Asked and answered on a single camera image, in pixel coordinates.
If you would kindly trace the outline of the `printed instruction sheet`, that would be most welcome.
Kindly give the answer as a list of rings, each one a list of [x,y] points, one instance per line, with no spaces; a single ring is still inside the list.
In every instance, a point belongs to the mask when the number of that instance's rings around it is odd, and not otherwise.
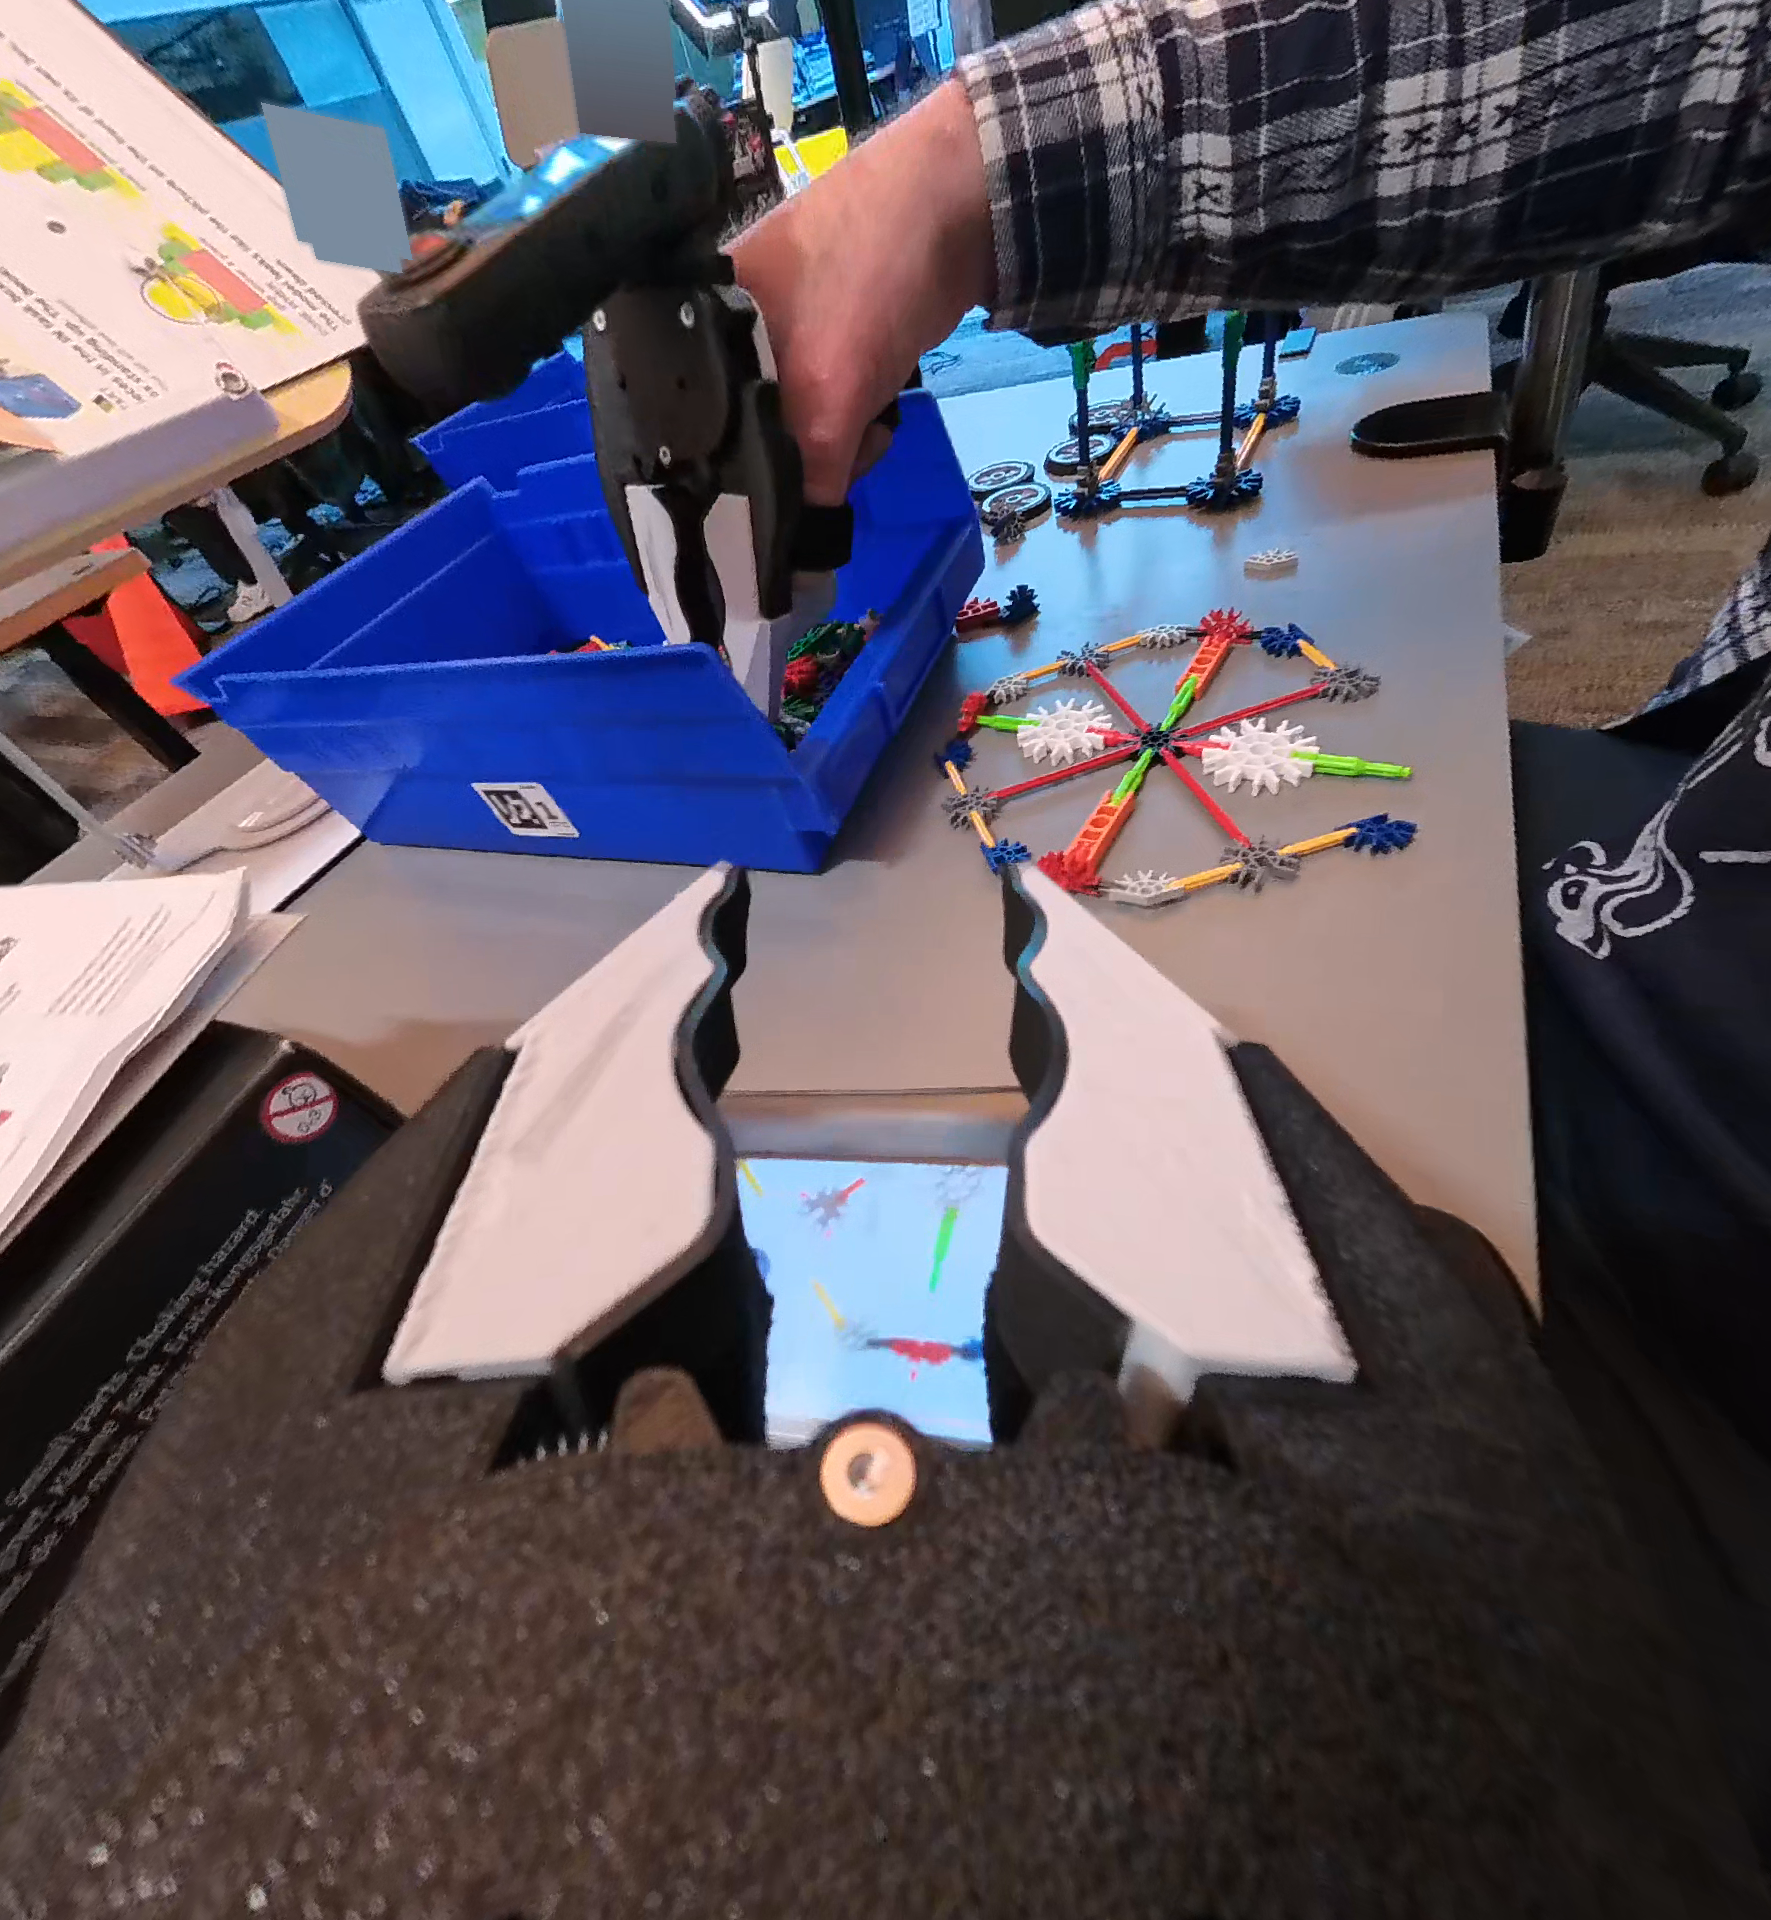
[[[0,445],[78,458],[322,370],[372,286],[82,5],[0,2]]]

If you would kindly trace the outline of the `wooden board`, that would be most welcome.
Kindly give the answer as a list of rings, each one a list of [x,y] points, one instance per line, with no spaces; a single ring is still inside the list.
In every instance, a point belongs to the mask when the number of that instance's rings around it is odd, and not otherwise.
[[[320,442],[350,401],[352,361],[340,358],[86,452],[0,445],[0,592]]]

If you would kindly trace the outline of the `white instruction booklet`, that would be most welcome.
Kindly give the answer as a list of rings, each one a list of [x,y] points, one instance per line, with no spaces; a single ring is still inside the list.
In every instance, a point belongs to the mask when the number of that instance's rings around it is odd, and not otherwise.
[[[240,872],[0,886],[0,1242],[296,924]]]

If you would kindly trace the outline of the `person's right hand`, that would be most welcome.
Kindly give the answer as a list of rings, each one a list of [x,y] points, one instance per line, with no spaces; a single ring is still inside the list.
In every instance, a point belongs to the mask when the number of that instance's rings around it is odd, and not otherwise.
[[[988,175],[962,82],[746,227],[730,258],[766,323],[804,498],[838,508],[922,354],[994,300]]]

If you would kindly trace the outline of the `wheeled toy rod model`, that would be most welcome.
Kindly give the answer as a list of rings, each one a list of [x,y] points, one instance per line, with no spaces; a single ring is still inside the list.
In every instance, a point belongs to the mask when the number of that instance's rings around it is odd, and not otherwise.
[[[1090,376],[1114,358],[1112,348],[1078,341],[1074,363],[1072,434],[1034,468],[1024,459],[988,462],[968,473],[966,485],[984,527],[1012,542],[1044,518],[1090,522],[1124,510],[1177,510],[1189,515],[1227,515],[1253,506],[1263,491],[1257,447],[1269,430],[1297,420],[1299,397],[1281,390],[1279,360],[1313,340],[1287,313],[1231,312],[1223,317],[1221,401],[1215,409],[1175,414],[1144,383],[1153,346],[1142,321],[1130,323],[1132,391],[1094,404]],[[1134,456],[1191,431],[1215,430],[1211,468],[1181,484],[1132,484]]]

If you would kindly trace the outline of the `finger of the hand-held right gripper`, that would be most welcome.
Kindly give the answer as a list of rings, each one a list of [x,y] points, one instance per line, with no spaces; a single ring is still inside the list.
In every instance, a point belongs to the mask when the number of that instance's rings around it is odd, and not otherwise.
[[[668,643],[704,639],[704,533],[658,487],[628,485],[628,522],[642,587]]]
[[[736,682],[764,717],[784,701],[784,676],[800,639],[800,610],[762,611],[754,520],[746,498],[718,498],[706,514],[706,558],[722,594],[722,652]]]

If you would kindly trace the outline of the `white stand base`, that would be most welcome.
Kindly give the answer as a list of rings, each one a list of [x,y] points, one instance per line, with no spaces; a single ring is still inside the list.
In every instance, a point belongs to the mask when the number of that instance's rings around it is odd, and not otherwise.
[[[322,824],[330,804],[266,758],[144,846],[150,875],[178,875],[222,853],[252,853]]]

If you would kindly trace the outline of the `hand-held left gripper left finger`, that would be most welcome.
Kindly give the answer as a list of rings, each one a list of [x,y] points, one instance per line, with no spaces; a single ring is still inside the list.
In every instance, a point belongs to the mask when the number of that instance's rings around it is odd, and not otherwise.
[[[750,908],[718,862],[514,1032],[386,1383],[546,1376],[724,1246]]]

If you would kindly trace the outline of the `person's right forearm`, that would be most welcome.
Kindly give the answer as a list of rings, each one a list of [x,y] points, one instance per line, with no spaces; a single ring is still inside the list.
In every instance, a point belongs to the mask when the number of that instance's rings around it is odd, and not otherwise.
[[[1092,3],[956,78],[1038,341],[1771,262],[1771,2]]]

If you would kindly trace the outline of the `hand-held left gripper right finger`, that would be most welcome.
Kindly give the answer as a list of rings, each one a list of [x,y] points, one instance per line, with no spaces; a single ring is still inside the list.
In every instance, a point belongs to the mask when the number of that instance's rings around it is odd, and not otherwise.
[[[1233,1037],[1038,868],[1002,880],[1024,1098],[998,1242],[998,1433],[1100,1373],[1165,1430],[1201,1380],[1357,1361],[1233,1068]]]

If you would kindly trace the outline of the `black cardboard box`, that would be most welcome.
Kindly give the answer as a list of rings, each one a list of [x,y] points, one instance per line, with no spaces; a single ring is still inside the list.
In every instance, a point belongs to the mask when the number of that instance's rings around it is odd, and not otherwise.
[[[0,1251],[0,1752],[164,1397],[400,1124],[322,1053],[218,1020]]]

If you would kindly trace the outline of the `orange plastic object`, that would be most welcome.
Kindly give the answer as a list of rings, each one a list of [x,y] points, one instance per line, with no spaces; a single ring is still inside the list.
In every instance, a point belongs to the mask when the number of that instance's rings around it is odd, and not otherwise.
[[[210,715],[210,707],[178,683],[204,658],[198,629],[150,572],[114,587],[104,610],[86,618],[78,631],[94,655],[162,715]]]

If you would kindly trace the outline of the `colourful toy wheel model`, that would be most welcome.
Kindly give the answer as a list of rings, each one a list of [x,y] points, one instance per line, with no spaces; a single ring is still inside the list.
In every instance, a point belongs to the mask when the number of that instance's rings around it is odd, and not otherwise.
[[[1066,893],[1140,909],[1205,893],[1249,893],[1293,882],[1321,855],[1407,852],[1419,826],[1363,814],[1293,840],[1247,832],[1231,802],[1267,800],[1313,782],[1397,785],[1405,764],[1321,745],[1299,707],[1351,707],[1379,682],[1331,658],[1297,623],[1259,628],[1239,610],[1084,641],[1040,666],[970,692],[936,751],[946,826],[970,833],[994,872],[1036,865]],[[1155,773],[1169,775],[1219,832],[1209,865],[1185,873],[1126,872],[1118,844]],[[1018,802],[1096,780],[1080,827],[1034,852],[1000,829]]]

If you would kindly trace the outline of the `blue plastic bin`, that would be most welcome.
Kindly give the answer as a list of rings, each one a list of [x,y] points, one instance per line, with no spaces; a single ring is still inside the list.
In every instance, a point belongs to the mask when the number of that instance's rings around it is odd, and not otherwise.
[[[574,348],[540,360],[514,394],[426,425],[414,445],[446,487],[488,485],[490,515],[534,576],[600,577],[640,595],[610,518]]]
[[[718,655],[536,660],[640,595],[534,576],[470,481],[222,645],[182,683],[384,846],[818,872],[952,637],[986,543],[930,391],[852,491],[834,618],[878,635],[792,758],[624,731],[654,694],[764,717]]]

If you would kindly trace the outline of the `pile of colourful construction pieces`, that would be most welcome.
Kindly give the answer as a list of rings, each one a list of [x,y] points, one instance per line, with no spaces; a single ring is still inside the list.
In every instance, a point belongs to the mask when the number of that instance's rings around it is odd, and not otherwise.
[[[776,741],[782,758],[792,758],[810,740],[826,706],[870,650],[880,621],[882,616],[876,610],[858,618],[810,620],[802,635],[788,639],[782,648],[776,707],[766,717],[728,717],[718,703],[694,707],[684,694],[664,689],[644,700],[640,709],[624,709],[618,715],[620,728],[642,734],[654,726],[666,737],[682,740],[684,734],[692,734],[740,750],[756,726],[762,737]],[[584,633],[550,635],[534,648],[532,655],[542,662],[642,660],[664,643],[658,616],[640,595],[626,618],[606,610],[606,616]]]

